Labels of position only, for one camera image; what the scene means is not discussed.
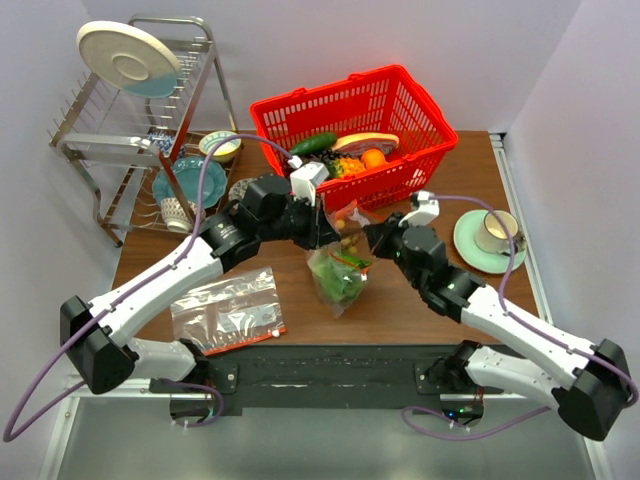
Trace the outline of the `toy longan bunch brown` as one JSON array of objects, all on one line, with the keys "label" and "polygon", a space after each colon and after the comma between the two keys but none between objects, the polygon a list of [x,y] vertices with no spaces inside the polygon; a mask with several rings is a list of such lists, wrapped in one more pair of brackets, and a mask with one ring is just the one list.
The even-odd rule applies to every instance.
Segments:
[{"label": "toy longan bunch brown", "polygon": [[340,249],[347,253],[355,254],[362,239],[361,225],[358,221],[351,219],[347,214],[336,213],[333,218],[333,225],[340,236]]}]

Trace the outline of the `zip bag red zipper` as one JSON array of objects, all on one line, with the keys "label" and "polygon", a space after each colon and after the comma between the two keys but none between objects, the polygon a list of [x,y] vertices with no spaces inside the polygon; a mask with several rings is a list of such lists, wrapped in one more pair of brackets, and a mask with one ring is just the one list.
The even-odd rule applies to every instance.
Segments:
[{"label": "zip bag red zipper", "polygon": [[364,227],[382,221],[356,201],[331,213],[329,220],[340,240],[307,255],[307,266],[316,293],[335,318],[340,317],[368,284],[368,273],[376,262]]}]

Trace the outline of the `toy napa cabbage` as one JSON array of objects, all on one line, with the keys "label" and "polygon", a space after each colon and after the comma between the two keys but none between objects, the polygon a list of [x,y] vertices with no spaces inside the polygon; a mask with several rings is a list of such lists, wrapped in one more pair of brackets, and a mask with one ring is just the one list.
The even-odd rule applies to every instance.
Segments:
[{"label": "toy napa cabbage", "polygon": [[319,250],[308,259],[318,294],[329,305],[348,306],[366,287],[370,262],[340,252]]}]

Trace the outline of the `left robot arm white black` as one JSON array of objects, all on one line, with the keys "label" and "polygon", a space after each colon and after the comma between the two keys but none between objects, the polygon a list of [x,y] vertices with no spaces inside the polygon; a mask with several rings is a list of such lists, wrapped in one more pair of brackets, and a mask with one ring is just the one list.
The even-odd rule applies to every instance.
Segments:
[{"label": "left robot arm white black", "polygon": [[137,333],[188,291],[254,257],[264,242],[292,241],[305,250],[336,242],[316,188],[320,175],[263,175],[244,197],[207,218],[173,252],[125,285],[86,303],[74,296],[60,312],[60,341],[94,394],[133,378],[163,379],[196,392],[209,361],[194,342],[146,341]]}]

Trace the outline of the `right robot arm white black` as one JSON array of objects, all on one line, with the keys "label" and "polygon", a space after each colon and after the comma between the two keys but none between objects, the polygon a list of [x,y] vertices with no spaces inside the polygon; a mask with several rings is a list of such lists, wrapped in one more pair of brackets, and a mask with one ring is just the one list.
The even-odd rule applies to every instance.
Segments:
[{"label": "right robot arm white black", "polygon": [[432,311],[511,349],[504,354],[462,342],[445,362],[452,390],[466,393],[480,386],[526,397],[595,441],[605,440],[622,411],[638,401],[621,346],[577,337],[507,301],[453,264],[433,228],[392,215],[364,232],[372,254],[393,261]]}]

